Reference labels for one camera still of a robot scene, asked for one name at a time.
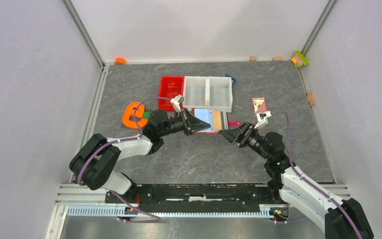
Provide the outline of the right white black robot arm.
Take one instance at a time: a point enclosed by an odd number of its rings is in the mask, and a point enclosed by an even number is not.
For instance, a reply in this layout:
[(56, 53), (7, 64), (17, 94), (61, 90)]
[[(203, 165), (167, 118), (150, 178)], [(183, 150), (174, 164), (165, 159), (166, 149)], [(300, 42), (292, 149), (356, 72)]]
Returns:
[(261, 136), (249, 122), (221, 130), (220, 135), (240, 148), (249, 147), (266, 160), (271, 177), (267, 195), (271, 202), (289, 203), (314, 222), (327, 239), (372, 239), (374, 233), (354, 198), (343, 199), (310, 179), (286, 154), (283, 136), (268, 132)]

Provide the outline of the red card holder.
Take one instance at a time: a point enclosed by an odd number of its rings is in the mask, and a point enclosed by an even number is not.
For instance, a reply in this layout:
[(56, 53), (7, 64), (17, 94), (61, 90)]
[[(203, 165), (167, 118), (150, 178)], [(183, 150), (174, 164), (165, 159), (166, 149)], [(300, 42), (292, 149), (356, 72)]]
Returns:
[[(213, 110), (209, 110), (209, 109), (192, 109), (191, 113), (197, 117), (198, 119), (202, 120), (202, 121), (205, 121), (207, 123), (210, 123), (211, 125), (211, 128), (208, 128), (208, 129), (205, 129), (205, 130), (201, 130), (201, 131), (198, 131), (197, 133), (199, 134), (219, 134), (219, 131), (214, 131), (213, 130), (213, 116), (212, 116), (212, 111)], [(242, 122), (241, 121), (230, 121), (228, 119), (228, 126), (230, 128), (235, 128), (235, 127), (239, 127), (242, 125)]]

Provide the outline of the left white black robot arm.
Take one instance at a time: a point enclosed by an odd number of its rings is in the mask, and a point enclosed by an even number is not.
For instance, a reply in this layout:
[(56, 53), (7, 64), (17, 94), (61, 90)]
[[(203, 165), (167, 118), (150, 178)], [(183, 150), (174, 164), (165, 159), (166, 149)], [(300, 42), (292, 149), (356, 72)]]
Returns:
[(119, 199), (130, 203), (136, 198), (136, 189), (125, 174), (114, 171), (119, 160), (155, 153), (163, 146), (164, 136), (178, 132), (193, 135), (210, 127), (209, 123), (195, 117), (187, 109), (175, 117), (168, 117), (165, 110), (155, 110), (142, 135), (106, 138), (100, 133), (94, 134), (71, 160), (69, 169), (79, 185), (86, 185), (90, 190), (103, 188), (114, 191)]

